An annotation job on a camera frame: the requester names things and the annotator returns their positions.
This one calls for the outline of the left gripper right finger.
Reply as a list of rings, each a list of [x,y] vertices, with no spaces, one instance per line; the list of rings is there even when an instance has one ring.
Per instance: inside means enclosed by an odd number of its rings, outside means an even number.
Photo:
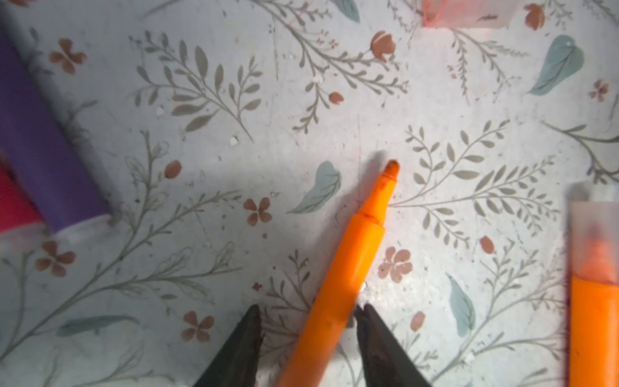
[[[356,306],[354,316],[367,387],[430,387],[372,305]]]

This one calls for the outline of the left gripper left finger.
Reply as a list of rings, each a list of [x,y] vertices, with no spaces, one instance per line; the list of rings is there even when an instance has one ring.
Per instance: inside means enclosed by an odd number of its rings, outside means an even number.
[[[260,308],[254,304],[194,386],[254,386],[263,338]]]

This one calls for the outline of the orange marker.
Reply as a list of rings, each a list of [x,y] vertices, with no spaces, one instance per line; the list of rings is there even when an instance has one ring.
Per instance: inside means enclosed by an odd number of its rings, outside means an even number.
[[[618,287],[572,278],[570,386],[618,385]]]
[[[385,235],[386,212],[399,171],[399,163],[389,161],[364,205],[351,217],[277,385],[320,384]]]

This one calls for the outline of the pink marker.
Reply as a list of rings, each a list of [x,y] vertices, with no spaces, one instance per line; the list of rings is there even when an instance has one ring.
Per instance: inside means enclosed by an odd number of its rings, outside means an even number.
[[[44,221],[20,186],[1,167],[1,246],[37,243],[44,237]]]

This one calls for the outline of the purple marker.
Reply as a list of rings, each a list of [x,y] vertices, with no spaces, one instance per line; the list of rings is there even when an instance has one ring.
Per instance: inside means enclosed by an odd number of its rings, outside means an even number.
[[[106,200],[5,33],[1,35],[1,150],[58,237],[77,243],[109,232]]]

